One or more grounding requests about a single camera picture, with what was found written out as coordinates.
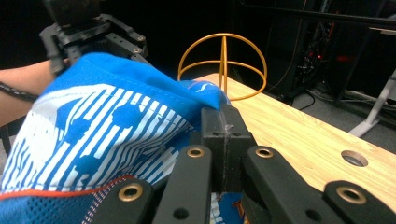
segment human arm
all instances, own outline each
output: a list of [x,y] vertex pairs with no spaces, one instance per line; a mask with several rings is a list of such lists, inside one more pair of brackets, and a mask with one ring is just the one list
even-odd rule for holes
[[[50,71],[49,61],[0,70],[0,82],[34,95],[39,95],[53,79],[54,75]],[[0,91],[0,127],[26,115],[31,106],[31,102]]]

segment blue cloth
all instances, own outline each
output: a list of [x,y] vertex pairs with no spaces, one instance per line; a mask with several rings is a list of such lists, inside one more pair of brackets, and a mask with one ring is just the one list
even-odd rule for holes
[[176,82],[105,53],[83,56],[47,87],[17,135],[0,223],[89,223],[104,187],[169,175],[189,133],[200,130],[201,108],[228,103],[210,82]]

